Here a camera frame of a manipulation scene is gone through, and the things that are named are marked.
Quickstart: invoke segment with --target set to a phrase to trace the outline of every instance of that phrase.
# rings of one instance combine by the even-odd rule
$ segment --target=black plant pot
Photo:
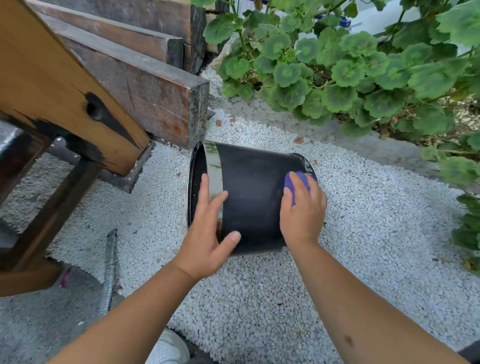
[[[241,240],[233,255],[281,250],[285,241],[280,232],[280,205],[289,171],[315,176],[310,163],[297,153],[198,141],[190,160],[188,226],[195,215],[202,173],[207,173],[210,196],[228,191],[228,198],[218,213],[218,240],[237,230]]]

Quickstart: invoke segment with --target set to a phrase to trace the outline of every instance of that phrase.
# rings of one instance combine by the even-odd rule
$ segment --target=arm
[[[348,364],[466,364],[455,351],[377,295],[318,244],[327,200],[313,178],[310,194],[294,173],[296,205],[285,189],[280,227],[313,304]]]
[[[199,280],[214,274],[240,241],[237,231],[221,244],[216,239],[218,211],[227,196],[224,191],[209,203],[204,174],[195,219],[177,256],[49,364],[145,363],[188,292]]]

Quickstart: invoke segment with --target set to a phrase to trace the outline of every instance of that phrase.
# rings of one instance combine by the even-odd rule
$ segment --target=finger
[[[198,192],[198,202],[197,202],[197,208],[195,210],[195,218],[197,216],[199,217],[202,216],[208,207],[208,201],[209,201],[208,185],[209,185],[208,174],[203,173],[202,183],[200,183],[200,191]]]
[[[210,204],[205,210],[205,218],[206,221],[205,223],[211,226],[216,226],[216,221],[218,219],[218,212],[220,211],[220,208],[222,207],[222,204],[228,197],[228,192],[223,191],[220,192],[218,195],[216,195],[212,201],[210,201]]]
[[[292,207],[293,194],[288,187],[283,189],[282,205],[280,207],[280,220],[286,218]]]
[[[237,246],[241,238],[238,231],[232,231],[212,252],[212,260],[217,269],[219,269],[228,259],[233,249]]]
[[[307,176],[308,186],[310,187],[310,196],[312,200],[320,204],[322,190],[318,185],[317,181],[309,174]]]
[[[295,189],[295,204],[298,205],[298,203],[309,199],[310,195],[300,177],[295,172],[290,172],[289,176]]]

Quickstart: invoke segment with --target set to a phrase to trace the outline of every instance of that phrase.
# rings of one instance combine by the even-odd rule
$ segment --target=left hand
[[[173,258],[178,268],[195,280],[217,272],[240,241],[240,233],[232,231],[219,244],[216,238],[218,211],[228,197],[223,191],[209,201],[208,175],[202,175],[195,217],[183,240],[180,251]]]

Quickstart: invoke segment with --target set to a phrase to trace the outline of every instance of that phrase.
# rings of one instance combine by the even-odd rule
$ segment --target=white sneaker
[[[166,328],[145,364],[185,364],[189,360],[187,344],[175,332]]]

